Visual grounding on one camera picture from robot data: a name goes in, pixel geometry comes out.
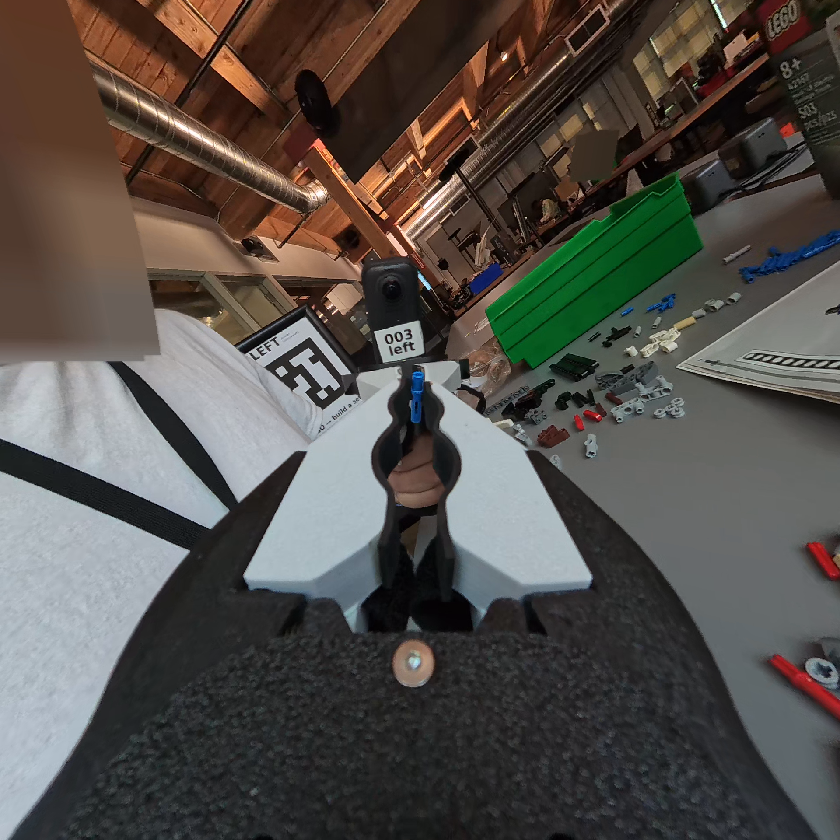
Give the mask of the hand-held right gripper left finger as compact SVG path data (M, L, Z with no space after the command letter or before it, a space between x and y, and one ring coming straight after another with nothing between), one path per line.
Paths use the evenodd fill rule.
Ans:
M404 629L414 572L388 476L412 436L412 372L310 445L245 571L251 591L331 599L355 631Z

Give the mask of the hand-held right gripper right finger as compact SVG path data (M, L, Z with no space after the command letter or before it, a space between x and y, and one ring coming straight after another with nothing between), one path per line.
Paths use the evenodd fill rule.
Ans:
M444 484L420 560L420 627L473 629L499 600L584 592L593 574L544 478L560 472L455 393L425 383L422 426Z

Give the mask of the black lego track links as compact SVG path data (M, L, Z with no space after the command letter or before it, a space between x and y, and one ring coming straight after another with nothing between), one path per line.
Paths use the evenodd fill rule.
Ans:
M554 384L555 380L549 379L535 388L526 391L518 399L505 405L501 409L500 416L502 418L510 418L515 422L525 420L530 412L538 410L541 407L543 396Z

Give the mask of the dark green lego beams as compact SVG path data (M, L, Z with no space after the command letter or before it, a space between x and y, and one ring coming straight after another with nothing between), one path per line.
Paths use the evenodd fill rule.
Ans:
M593 375L599 368L600 363L597 360L582 357L573 353L567 353L559 360L552 363L550 370L563 377L564 379L573 382L580 382L583 379Z

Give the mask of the stack of grey lego beams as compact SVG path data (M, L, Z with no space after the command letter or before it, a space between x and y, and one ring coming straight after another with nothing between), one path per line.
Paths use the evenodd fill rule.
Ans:
M611 392L616 396L637 389L637 385L648 386L659 375L658 366L649 361L626 373L595 374L595 383L599 390Z

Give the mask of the cluster of white lego connectors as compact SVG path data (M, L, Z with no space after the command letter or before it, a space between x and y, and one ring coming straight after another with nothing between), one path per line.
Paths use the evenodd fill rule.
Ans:
M646 359L656 352L673 353L678 349L677 339L680 334L680 331L676 328L657 332L649 337L648 343L640 350L634 346L629 346L625 348L624 354L629 358L640 357Z

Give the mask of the lego instruction booklet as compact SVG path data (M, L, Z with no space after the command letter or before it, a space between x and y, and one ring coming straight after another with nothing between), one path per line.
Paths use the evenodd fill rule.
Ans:
M836 262L677 368L839 404L838 302Z

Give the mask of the pile of blue lego pins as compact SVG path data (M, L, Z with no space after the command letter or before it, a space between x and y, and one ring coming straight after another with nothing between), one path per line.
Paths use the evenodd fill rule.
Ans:
M778 274L812 259L839 245L839 230L830 230L826 234L814 239L811 243L792 251L779 251L770 248L766 259L756 266L745 266L738 270L744 282L751 284L759 278Z

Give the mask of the dark lego set box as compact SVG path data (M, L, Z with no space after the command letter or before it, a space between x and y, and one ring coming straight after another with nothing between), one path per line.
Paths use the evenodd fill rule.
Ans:
M839 198L839 2L756 1L750 11L830 197Z

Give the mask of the person's left hand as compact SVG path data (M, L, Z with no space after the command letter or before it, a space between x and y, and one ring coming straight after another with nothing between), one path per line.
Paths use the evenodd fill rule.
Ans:
M388 476L395 502L414 510L438 504L444 484L434 468L434 440L429 432L415 436L400 462Z

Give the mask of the clear plastic bag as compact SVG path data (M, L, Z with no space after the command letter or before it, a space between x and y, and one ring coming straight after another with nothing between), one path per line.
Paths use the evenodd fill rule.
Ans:
M469 376L462 384L487 398L498 392L511 375L508 357L498 350L474 350L462 361L469 365Z

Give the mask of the green plastic bin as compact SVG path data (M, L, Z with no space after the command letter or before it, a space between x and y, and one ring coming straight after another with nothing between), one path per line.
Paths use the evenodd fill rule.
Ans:
M677 172L612 205L486 309L513 363L532 368L702 249Z

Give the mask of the black round ceiling speaker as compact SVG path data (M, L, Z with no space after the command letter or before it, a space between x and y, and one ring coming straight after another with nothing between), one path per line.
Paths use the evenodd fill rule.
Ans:
M310 69L301 70L295 79L300 111L318 137L331 139L341 128L341 113L330 100L324 82Z

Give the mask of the dark hanging ceiling panel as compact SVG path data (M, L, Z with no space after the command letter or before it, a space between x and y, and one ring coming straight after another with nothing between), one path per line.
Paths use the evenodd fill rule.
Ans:
M353 182L516 11L519 1L422 1L338 101L325 144Z

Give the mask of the person's white shirt torso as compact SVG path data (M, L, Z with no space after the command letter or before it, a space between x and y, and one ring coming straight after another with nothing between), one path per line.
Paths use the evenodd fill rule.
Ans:
M243 500L322 424L318 409L205 324L155 312L161 352L129 366ZM204 527L223 504L106 362L2 365L2 440ZM2 475L2 838L87 727L137 622L186 550Z

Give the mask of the cluster of small grey connectors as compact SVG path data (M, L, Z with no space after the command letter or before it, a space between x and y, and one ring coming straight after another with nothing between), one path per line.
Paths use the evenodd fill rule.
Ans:
M712 298L705 301L697 310L694 310L690 316L695 319L703 319L706 316L717 313L720 310L726 307L732 307L739 303L742 298L742 294L740 292L733 292L732 294L728 295L725 299L720 298Z

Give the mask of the pile of small mixed pins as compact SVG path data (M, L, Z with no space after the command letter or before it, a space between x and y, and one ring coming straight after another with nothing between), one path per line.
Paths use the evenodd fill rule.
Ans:
M838 552L829 552L821 542L809 542L808 553L825 577L839 581ZM839 719L839 639L824 637L820 640L821 656L812 656L799 668L781 655L770 658L773 666L794 688L813 700L834 719Z

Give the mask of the white framed ceiling fixture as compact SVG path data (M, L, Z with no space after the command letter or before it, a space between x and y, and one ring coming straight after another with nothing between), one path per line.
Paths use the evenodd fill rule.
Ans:
M573 56L580 55L605 31L610 24L606 8L599 4L565 37L566 45Z

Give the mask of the grey plastic case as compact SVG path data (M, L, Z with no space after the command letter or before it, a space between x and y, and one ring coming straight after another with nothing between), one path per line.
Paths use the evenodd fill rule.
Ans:
M728 168L716 158L699 165L680 178L691 214L703 214L736 188Z
M760 172L788 150L780 128L772 118L767 118L738 132L717 152L731 179L740 182Z

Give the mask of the long metal ceiling duct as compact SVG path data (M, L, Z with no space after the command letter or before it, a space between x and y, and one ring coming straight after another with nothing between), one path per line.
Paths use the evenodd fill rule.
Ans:
M547 115L571 93L587 60L593 55L593 49L577 57L570 51L563 53L533 77L479 135L476 151L463 166L463 173L474 189L480 189L517 149L529 141L531 131L539 130ZM425 196L423 209L403 227L406 236L415 240L445 217L462 196L470 197L470 194L464 183L453 175L435 193Z

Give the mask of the wooden ceiling post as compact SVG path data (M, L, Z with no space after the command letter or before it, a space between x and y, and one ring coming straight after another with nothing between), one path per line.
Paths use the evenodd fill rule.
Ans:
M378 216L371 214L368 206L363 204L355 194L352 183L346 182L337 172L332 158L319 140L311 145L304 161L378 257L391 258L402 255L409 258L417 267L422 266L414 249L403 241L402 234L397 234L394 240L389 239L386 230L395 229L395 227L383 224Z

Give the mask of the large metal ventilation duct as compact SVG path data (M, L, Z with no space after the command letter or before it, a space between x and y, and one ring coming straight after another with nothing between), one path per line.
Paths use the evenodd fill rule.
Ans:
M95 62L91 70L113 128L300 214L330 201L319 182L298 185L152 91Z

